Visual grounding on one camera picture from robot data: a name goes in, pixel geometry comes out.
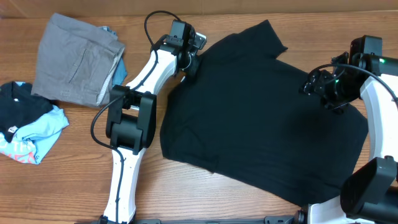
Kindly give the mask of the black t-shirt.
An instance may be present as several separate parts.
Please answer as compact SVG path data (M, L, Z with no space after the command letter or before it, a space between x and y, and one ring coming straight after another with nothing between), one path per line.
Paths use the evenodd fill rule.
M354 107L324 109L299 93L307 74L278 60L264 21L201 54L193 80L169 94L163 156L253 185L298 206L338 196L368 135Z

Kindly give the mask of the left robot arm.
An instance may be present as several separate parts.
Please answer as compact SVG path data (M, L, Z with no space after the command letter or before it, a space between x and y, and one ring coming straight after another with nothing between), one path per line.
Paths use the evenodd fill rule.
M174 20L169 34L151 44L150 59L138 76L111 90L103 110L108 113L106 137L113 172L108 204L98 223L134 222L139 168L155 135L157 95L170 77L197 67L197 52L205 44L205 35L187 22Z

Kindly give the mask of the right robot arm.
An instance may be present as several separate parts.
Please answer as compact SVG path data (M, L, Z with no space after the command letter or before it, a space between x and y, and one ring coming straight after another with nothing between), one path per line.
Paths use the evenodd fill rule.
M289 223L397 223L397 59L382 56L382 39L364 35L349 52L314 68L300 88L328 110L362 99L368 116L368 163L343 184L340 195L299 210Z

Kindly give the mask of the folded blue garment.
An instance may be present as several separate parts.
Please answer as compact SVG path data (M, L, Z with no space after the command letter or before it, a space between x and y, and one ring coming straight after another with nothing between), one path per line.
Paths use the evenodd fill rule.
M115 31L111 30L108 26L101 26L99 28L103 29L103 30L105 30L107 32L110 32L113 35L117 36L117 33ZM127 70L126 70L126 67L125 67L125 64L124 64L124 60L121 57L119 62L118 62L118 64L117 64L117 66L116 66L116 69L114 71L114 75L113 75L113 78L112 78L112 86L122 85L123 81L125 80L126 77L127 77Z

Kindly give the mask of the folded grey shorts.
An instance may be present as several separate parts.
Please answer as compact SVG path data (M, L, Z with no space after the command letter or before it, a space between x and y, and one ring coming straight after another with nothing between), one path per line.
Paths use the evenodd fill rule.
M89 107L109 103L125 46L116 35L58 13L39 44L33 95Z

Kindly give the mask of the folded black shirt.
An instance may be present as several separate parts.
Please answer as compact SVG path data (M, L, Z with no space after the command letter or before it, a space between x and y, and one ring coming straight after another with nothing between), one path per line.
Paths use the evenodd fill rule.
M53 104L31 95L32 84L9 82L1 85L1 133L10 143L16 131L53 110Z

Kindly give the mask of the light blue printed t-shirt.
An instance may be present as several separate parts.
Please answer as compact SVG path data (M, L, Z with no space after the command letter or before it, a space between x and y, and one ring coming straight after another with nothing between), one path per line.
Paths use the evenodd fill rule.
M17 162L38 165L68 125L64 111L53 104L53 110L19 128L10 143L1 133L1 154Z

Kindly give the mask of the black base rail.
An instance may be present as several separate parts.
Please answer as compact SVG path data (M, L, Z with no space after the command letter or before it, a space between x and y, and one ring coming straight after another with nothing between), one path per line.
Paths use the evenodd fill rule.
M221 219L221 220L172 220L159 219L133 220L130 224L305 224L307 218L302 212L295 215L266 216L261 219Z

